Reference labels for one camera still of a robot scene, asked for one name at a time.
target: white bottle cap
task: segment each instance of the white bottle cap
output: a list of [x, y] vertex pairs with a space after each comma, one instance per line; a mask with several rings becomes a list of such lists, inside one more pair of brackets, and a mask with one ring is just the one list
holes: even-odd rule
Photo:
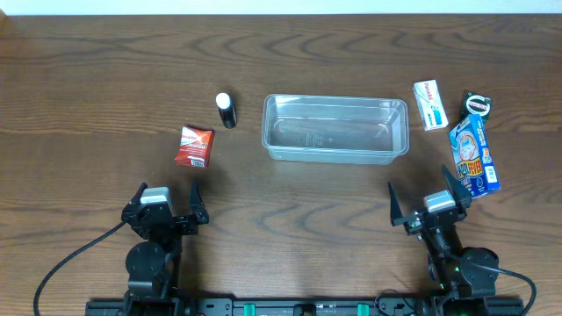
[[230, 96], [228, 94], [221, 92], [217, 95], [216, 100], [217, 100], [217, 105], [222, 110], [226, 110], [230, 107], [231, 101], [230, 101]]

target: green tape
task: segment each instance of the green tape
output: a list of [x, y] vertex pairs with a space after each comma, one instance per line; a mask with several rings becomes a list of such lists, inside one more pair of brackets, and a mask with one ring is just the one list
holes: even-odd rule
[[369, 306], [367, 304], [357, 305], [357, 316], [369, 316]]
[[254, 304], [244, 304], [244, 316], [256, 316], [256, 306]]

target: blue box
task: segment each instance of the blue box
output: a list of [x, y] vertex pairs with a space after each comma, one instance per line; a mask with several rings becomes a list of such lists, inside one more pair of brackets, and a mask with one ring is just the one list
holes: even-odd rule
[[479, 198], [500, 189], [482, 117], [470, 114], [449, 132], [458, 181]]

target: plastic container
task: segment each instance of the plastic container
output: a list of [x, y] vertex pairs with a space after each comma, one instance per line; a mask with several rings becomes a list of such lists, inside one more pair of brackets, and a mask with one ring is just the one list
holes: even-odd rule
[[388, 164], [409, 148], [406, 103], [270, 95], [263, 106], [262, 144], [273, 159]]

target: white wall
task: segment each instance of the white wall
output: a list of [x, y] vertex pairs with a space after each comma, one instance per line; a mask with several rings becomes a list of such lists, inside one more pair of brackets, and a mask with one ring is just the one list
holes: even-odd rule
[[6, 15], [562, 13], [562, 0], [0, 0]]

